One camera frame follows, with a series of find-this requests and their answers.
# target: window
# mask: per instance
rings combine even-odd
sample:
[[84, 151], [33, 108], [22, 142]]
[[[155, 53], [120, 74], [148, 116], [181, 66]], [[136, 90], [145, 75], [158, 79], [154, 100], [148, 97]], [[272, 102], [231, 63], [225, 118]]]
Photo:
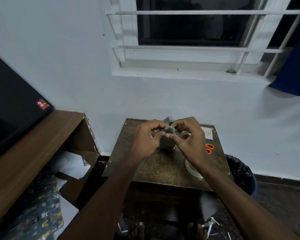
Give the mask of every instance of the window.
[[106, 21], [114, 38], [109, 53], [121, 68], [181, 66], [236, 70], [239, 75], [244, 64], [252, 70], [260, 67], [266, 53], [274, 57], [264, 70], [268, 76], [300, 21], [300, 0], [110, 0], [110, 4]]

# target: foot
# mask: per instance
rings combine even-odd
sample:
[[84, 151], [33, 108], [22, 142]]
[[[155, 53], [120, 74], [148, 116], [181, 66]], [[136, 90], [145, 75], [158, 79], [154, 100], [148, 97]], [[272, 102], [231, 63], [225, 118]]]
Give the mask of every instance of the foot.
[[187, 226], [188, 228], [188, 240], [207, 240], [208, 234], [207, 231], [202, 228], [200, 224], [198, 224], [197, 232], [193, 231], [193, 223], [190, 222]]
[[139, 225], [134, 228], [129, 234], [130, 240], [145, 240], [145, 225], [139, 222]]

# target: orange scissors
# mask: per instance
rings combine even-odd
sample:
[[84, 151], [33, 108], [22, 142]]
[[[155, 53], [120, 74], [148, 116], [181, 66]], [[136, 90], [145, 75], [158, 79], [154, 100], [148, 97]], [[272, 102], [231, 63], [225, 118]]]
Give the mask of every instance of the orange scissors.
[[214, 145], [211, 144], [206, 144], [207, 150], [208, 150], [208, 154], [212, 153], [212, 150], [214, 149]]

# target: window sill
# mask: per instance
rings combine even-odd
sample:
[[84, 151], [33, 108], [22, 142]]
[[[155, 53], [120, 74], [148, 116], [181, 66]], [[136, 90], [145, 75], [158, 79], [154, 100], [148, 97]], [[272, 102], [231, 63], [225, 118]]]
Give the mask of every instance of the window sill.
[[188, 70], [176, 68], [140, 68], [140, 67], [120, 67], [112, 71], [113, 76], [130, 76], [130, 77], [153, 77], [166, 79], [187, 79], [203, 81], [225, 81], [238, 83], [264, 83], [269, 85], [274, 77], [267, 78], [259, 74], [241, 72], [235, 75], [221, 71], [207, 70]]

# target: hand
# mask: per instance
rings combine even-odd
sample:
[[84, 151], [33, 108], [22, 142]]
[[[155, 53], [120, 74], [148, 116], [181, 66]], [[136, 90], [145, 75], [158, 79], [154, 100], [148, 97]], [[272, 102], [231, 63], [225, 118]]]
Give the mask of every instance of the hand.
[[182, 139], [174, 134], [165, 136], [176, 143], [184, 157], [196, 168], [202, 164], [206, 165], [208, 161], [208, 152], [206, 148], [206, 138], [195, 117], [176, 120], [173, 124], [178, 131], [188, 131], [191, 133], [186, 139]]
[[160, 120], [150, 120], [138, 125], [131, 153], [140, 159], [150, 156], [159, 146], [161, 137], [166, 134], [166, 132], [160, 131], [152, 137], [151, 131], [165, 127], [169, 127], [169, 125]]

